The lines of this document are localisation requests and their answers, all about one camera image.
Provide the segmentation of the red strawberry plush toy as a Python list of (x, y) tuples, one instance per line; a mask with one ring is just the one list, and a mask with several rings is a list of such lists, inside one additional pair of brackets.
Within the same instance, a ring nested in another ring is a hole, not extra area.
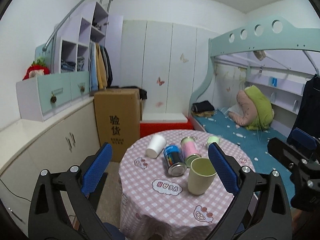
[(50, 69), (47, 67), (44, 57), (38, 57), (32, 62), (30, 67), (27, 69), (27, 72), (23, 80), (36, 77), (36, 76), (49, 75), (49, 74), (50, 74)]

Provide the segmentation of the pink green tin can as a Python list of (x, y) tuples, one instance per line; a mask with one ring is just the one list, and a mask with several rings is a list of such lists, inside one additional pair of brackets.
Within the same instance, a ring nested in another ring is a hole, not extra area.
[(193, 137), (185, 137), (181, 140), (182, 153), (187, 168), (190, 168), (194, 159), (200, 158), (200, 152), (197, 149), (195, 139)]

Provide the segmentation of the dark hanging garment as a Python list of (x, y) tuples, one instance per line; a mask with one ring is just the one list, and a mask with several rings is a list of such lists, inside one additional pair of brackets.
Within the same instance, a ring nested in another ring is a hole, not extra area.
[(287, 138), (287, 143), (292, 144), (292, 132), (295, 128), (299, 128), (308, 135), (319, 139), (319, 101), (319, 76), (314, 75), (305, 84), (300, 109), (290, 135)]

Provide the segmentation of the white paper cup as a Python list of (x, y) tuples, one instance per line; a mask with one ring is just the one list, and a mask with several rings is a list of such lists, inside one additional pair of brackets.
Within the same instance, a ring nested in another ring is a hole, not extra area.
[(146, 156), (152, 159), (157, 158), (166, 144), (167, 141), (162, 135), (155, 134), (146, 148)]

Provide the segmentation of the teal patterned bed mattress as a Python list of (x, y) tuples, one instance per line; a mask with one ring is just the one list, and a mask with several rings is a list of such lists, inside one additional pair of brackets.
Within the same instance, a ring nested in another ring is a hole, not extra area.
[(290, 171), (271, 156), (267, 150), (270, 139), (286, 140), (281, 133), (272, 128), (265, 131), (259, 129), (255, 131), (247, 130), (238, 126), (221, 111), (216, 111), (210, 117), (195, 116), (194, 119), (206, 132), (238, 145), (251, 159), (256, 172), (270, 173), (271, 170), (277, 170), (282, 177), (288, 198), (291, 199), (295, 195), (295, 186), (290, 180)]

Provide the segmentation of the folded dark clothes pile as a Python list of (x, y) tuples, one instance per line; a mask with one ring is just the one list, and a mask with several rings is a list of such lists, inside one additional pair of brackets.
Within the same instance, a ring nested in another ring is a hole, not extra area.
[(194, 116), (210, 117), (214, 112), (215, 108), (208, 100), (193, 103), (191, 107), (191, 114)]

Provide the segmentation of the mint drawer cabinet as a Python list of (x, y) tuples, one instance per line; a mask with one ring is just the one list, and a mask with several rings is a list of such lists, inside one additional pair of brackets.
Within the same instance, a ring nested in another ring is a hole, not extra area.
[(20, 117), (40, 121), (56, 115), (89, 95), (89, 72), (83, 70), (85, 58), (61, 61), (61, 72), (41, 75), (16, 83)]

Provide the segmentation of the white low cupboard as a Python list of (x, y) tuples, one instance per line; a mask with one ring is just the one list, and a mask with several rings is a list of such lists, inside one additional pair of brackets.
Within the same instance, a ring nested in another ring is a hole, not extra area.
[(42, 170), (65, 172), (100, 148), (93, 98), (45, 122), (20, 119), (1, 131), (1, 203), (5, 215), (28, 233), (30, 201)]

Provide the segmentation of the brown cardboard box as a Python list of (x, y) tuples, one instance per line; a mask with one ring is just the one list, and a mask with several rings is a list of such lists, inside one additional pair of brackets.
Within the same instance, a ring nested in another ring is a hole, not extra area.
[(100, 144), (112, 147), (113, 162), (121, 162), (127, 149), (140, 139), (139, 90), (106, 89), (94, 94)]

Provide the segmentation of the green and pink pillow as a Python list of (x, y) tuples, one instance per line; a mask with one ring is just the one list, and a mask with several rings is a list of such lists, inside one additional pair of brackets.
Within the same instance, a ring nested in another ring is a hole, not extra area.
[(274, 119), (270, 100), (255, 86), (240, 90), (236, 105), (228, 109), (228, 116), (247, 130), (267, 130)]

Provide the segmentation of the mint bunk bed frame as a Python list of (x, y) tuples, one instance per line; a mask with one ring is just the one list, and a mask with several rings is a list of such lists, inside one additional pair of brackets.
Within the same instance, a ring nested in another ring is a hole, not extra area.
[(209, 39), (207, 74), (190, 102), (212, 89), (212, 104), (228, 108), (238, 91), (255, 85), (273, 107), (271, 127), (288, 136), (314, 75), (319, 76), (319, 30), (270, 16)]

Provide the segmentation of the lavender stair shelf unit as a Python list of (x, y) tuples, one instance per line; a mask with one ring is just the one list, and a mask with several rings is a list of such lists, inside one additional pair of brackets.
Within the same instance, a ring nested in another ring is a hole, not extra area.
[(83, 56), (84, 71), (88, 71), (90, 41), (104, 46), (111, 61), (112, 85), (120, 85), (120, 49), (123, 29), (123, 16), (111, 15), (98, 2), (80, 5), (57, 29), (55, 44), (52, 47), (52, 73), (61, 72), (61, 61), (77, 62)]

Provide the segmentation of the pale green plastic cup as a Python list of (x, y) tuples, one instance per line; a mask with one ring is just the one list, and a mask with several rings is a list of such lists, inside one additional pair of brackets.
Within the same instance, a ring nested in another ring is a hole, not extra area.
[(190, 165), (188, 191), (196, 196), (204, 194), (215, 176), (216, 170), (208, 158), (194, 159)]

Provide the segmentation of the white wardrobe with butterflies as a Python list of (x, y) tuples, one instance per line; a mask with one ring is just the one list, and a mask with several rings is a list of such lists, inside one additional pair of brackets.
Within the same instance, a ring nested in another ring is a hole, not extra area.
[(146, 90), (144, 113), (189, 114), (189, 101), (206, 77), (208, 41), (218, 34), (188, 25), (123, 22), (120, 85)]

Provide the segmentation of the small mint green cup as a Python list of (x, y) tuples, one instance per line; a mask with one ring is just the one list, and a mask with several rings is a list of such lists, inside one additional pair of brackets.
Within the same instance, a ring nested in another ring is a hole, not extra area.
[(207, 139), (206, 146), (207, 146), (207, 148), (209, 148), (209, 146), (210, 146), (212, 143), (217, 143), (217, 144), (219, 144), (219, 142), (220, 142), (220, 138), (217, 137), (217, 136), (212, 135), (212, 136), (210, 136), (210, 137)]

